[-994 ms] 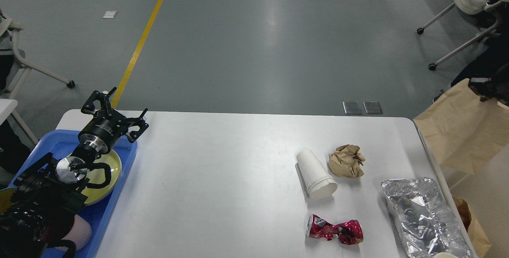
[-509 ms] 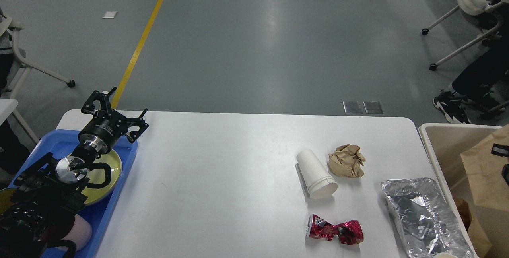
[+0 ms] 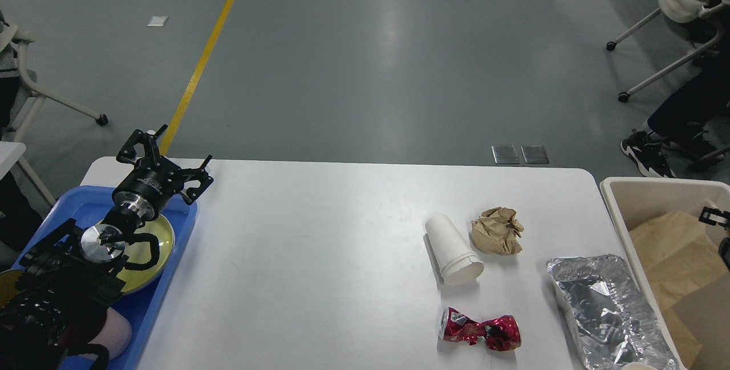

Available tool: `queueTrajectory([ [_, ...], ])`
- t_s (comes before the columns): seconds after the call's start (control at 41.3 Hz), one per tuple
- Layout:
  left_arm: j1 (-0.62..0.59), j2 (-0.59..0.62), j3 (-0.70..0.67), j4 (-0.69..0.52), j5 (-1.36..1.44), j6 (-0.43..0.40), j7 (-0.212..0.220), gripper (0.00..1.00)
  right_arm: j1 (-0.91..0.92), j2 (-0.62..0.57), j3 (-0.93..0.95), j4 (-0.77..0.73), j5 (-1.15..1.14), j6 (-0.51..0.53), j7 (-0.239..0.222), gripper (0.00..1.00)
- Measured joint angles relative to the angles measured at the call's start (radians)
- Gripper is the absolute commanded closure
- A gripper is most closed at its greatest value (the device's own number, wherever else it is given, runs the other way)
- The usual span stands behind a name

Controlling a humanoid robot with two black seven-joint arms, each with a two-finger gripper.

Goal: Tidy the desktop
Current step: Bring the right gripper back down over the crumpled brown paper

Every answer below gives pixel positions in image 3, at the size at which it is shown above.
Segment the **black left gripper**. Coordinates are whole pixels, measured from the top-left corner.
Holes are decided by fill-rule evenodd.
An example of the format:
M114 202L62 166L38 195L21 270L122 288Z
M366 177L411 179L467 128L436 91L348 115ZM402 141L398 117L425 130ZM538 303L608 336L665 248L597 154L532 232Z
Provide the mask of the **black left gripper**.
M165 168L157 139L167 130L135 130L116 155L116 161L133 166L133 171L112 192L112 222L155 220L174 195L187 205L195 203L211 186L208 155L196 168Z

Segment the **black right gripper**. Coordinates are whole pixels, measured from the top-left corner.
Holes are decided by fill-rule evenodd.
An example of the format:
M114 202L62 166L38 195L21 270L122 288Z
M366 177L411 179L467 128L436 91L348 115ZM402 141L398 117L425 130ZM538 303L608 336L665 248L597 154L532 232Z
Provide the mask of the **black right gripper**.
M729 228L729 211L705 206L699 215L699 222ZM725 267L730 270L730 237L725 237L719 244L719 257Z

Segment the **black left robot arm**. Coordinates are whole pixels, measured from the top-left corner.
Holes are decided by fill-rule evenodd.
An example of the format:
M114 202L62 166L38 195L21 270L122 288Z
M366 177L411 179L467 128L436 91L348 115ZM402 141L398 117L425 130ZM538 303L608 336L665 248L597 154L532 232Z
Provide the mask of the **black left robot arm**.
M166 131L135 130L116 188L79 186L2 273L3 369L133 369L213 183L212 156L183 168Z

